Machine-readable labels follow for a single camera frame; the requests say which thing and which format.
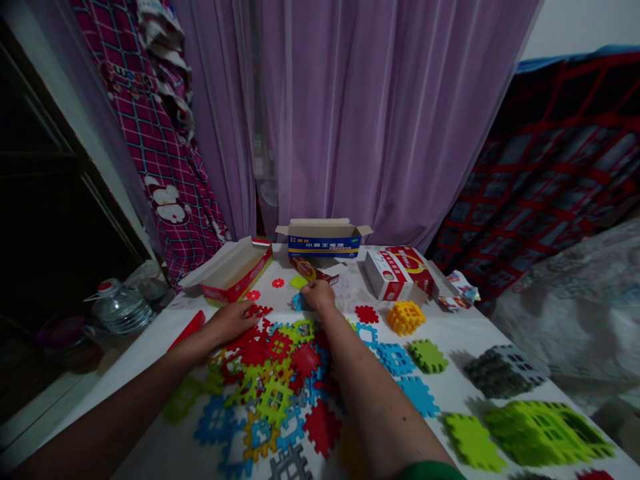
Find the gray toy block structure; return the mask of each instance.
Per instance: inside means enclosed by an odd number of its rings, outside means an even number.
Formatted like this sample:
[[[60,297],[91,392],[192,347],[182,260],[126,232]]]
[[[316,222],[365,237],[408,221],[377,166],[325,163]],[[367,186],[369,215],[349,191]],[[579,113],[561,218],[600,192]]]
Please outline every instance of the gray toy block structure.
[[[496,345],[464,367],[486,398],[509,399],[542,385],[549,378],[515,345]]]

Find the plastic water bottle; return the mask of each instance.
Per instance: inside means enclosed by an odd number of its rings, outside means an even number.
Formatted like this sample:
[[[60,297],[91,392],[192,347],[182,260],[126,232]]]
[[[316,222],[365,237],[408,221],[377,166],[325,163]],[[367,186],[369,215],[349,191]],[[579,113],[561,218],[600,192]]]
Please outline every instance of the plastic water bottle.
[[[91,312],[113,333],[133,333],[144,329],[155,313],[140,293],[126,289],[117,279],[104,280],[98,292],[85,301],[96,300]]]

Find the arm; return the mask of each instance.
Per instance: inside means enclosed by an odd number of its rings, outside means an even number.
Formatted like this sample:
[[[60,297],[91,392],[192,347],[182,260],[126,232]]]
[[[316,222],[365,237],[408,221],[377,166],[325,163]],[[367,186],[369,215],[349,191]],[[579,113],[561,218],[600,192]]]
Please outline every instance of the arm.
[[[302,288],[325,328],[349,414],[376,478],[393,478],[410,465],[439,461],[455,466],[418,410],[335,307],[324,281]]]
[[[73,422],[13,472],[16,479],[108,479],[128,456],[169,398],[212,349],[254,326],[250,301],[218,310],[196,333]]]

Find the person's left hand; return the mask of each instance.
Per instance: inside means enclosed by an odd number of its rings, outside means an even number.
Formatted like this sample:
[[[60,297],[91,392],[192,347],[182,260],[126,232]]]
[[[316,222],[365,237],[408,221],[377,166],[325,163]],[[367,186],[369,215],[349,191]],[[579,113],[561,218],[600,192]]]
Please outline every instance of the person's left hand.
[[[204,362],[216,347],[230,342],[258,323],[258,317],[247,316],[252,304],[251,300],[244,300],[225,305],[176,348],[180,347],[196,363]]]

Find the candy wrapper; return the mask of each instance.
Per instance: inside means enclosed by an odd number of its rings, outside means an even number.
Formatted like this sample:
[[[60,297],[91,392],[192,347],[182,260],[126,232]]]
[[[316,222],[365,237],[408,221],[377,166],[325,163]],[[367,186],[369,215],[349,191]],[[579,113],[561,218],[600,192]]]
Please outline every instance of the candy wrapper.
[[[450,312],[455,313],[460,308],[470,309],[474,302],[480,300],[478,288],[468,282],[465,276],[458,270],[454,270],[448,277],[450,284],[458,290],[459,295],[454,297],[438,297],[438,302]]]

